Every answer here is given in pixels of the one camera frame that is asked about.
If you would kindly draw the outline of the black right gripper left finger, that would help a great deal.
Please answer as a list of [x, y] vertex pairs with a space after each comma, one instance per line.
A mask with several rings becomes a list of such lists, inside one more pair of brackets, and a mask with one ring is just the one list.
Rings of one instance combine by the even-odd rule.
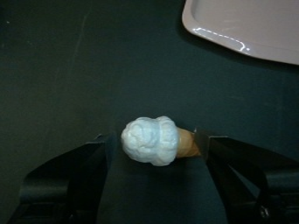
[[101, 135], [35, 168], [7, 224], [97, 224], [117, 143]]

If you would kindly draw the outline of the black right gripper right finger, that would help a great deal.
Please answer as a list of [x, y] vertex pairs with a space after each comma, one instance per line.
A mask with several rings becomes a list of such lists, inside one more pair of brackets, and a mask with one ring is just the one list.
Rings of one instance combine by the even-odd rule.
[[207, 130], [195, 131], [195, 143], [229, 224], [299, 224], [299, 162]]

